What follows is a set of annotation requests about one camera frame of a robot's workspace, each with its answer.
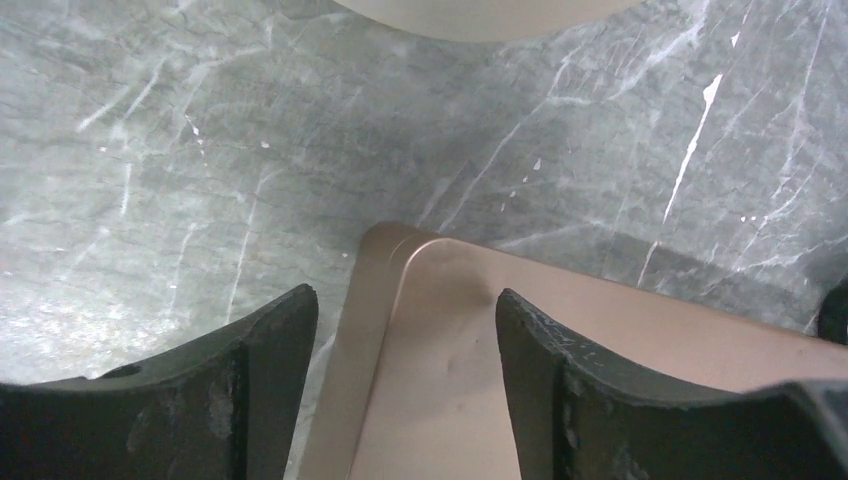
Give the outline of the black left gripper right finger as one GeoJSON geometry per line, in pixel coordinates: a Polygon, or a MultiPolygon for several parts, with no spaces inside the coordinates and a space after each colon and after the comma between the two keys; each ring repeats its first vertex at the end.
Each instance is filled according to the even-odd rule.
{"type": "Polygon", "coordinates": [[[731,393],[639,365],[512,290],[495,323],[524,479],[843,479],[847,385],[731,393]]]}

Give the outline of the brown box lid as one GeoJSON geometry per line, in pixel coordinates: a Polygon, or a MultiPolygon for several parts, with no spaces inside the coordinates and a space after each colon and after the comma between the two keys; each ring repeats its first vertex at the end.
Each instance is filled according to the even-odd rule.
{"type": "Polygon", "coordinates": [[[843,379],[842,346],[400,223],[360,244],[302,479],[515,479],[496,339],[513,289],[638,364],[720,390],[843,379]]]}

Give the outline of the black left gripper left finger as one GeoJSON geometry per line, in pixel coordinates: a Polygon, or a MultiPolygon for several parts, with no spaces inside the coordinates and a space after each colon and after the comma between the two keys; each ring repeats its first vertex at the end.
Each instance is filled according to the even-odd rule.
{"type": "Polygon", "coordinates": [[[5,479],[280,479],[315,339],[315,291],[87,379],[1,387],[5,479]]]}

